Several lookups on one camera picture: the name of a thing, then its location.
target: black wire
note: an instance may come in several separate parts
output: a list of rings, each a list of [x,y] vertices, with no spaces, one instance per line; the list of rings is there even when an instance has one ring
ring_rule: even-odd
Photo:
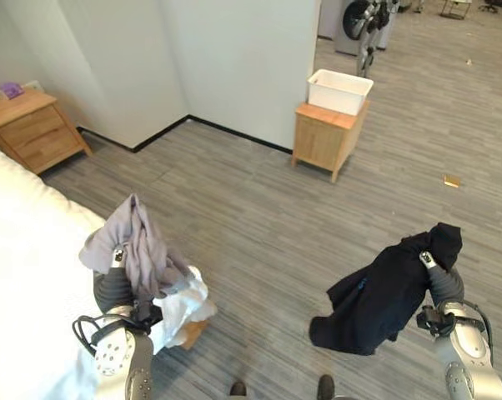
[[[488,347],[490,349],[490,363],[492,364],[492,367],[494,366],[494,341],[492,338],[492,326],[490,325],[490,320],[488,319],[488,316],[480,309],[480,307],[468,300],[462,299],[454,299],[450,298],[448,300],[444,300],[441,302],[438,306],[438,309],[444,313],[444,307],[448,303],[463,303],[466,304],[467,306],[473,308],[482,318],[483,318],[483,323],[484,327],[486,328],[486,336],[488,336]]]
[[[492,367],[494,366],[494,342],[492,341],[492,326],[490,325],[490,320],[486,316],[486,314],[480,309],[480,307],[468,300],[462,301],[464,304],[472,307],[479,315],[483,318],[484,326],[486,327],[486,335],[488,336],[488,347],[490,349],[490,363]]]
[[[92,345],[92,343],[86,338],[86,335],[84,334],[83,330],[83,323],[90,323],[92,324],[97,331],[101,330],[101,327],[99,324],[96,322],[99,319],[103,318],[118,318],[124,320],[126,323],[129,325],[133,326],[134,328],[142,329],[145,330],[145,326],[134,321],[133,319],[129,317],[125,317],[124,315],[121,314],[103,314],[100,315],[99,317],[89,317],[87,315],[81,315],[79,318],[77,318],[75,321],[72,323],[72,330],[73,333],[75,334],[75,337],[77,340],[88,350],[90,354],[92,354],[92,357],[95,357],[96,353],[96,348]]]

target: black clothing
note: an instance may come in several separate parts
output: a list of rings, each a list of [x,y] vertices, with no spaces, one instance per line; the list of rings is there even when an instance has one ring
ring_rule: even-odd
[[[429,288],[429,274],[419,254],[429,250],[434,260],[449,271],[461,248],[460,228],[441,222],[430,232],[387,247],[370,265],[327,291],[334,312],[312,320],[312,343],[368,356],[384,340],[395,341]]]

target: person's shoe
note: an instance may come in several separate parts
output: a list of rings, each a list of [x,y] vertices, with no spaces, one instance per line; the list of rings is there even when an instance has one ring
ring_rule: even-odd
[[[245,388],[245,383],[243,382],[236,382],[232,387],[231,387],[231,396],[247,396],[248,391]]]
[[[334,397],[334,380],[330,375],[322,375],[318,383],[318,400],[331,400]]]

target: washing machine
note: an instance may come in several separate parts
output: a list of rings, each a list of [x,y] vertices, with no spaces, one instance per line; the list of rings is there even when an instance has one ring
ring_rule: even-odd
[[[369,2],[367,0],[339,0],[339,2],[341,2],[341,6],[336,34],[334,36],[334,50],[339,53],[358,56],[359,41],[353,33],[353,27],[360,20]],[[377,36],[377,48],[379,50],[385,50],[388,46],[398,8],[399,3],[395,4],[392,8],[389,23],[379,31]]]
[[[359,41],[353,33],[353,27],[360,20],[364,11],[368,7],[367,0],[339,0],[340,6],[339,20],[336,25],[334,35],[334,50],[339,53],[359,55]]]

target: wooden nightstand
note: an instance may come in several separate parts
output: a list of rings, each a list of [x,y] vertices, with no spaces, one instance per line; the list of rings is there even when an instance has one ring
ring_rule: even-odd
[[[331,182],[336,182],[342,164],[359,140],[368,105],[366,100],[359,115],[348,115],[301,104],[296,110],[292,166],[298,160],[305,161],[331,171]]]
[[[92,155],[57,99],[36,90],[0,100],[0,150],[34,173],[78,152]]]

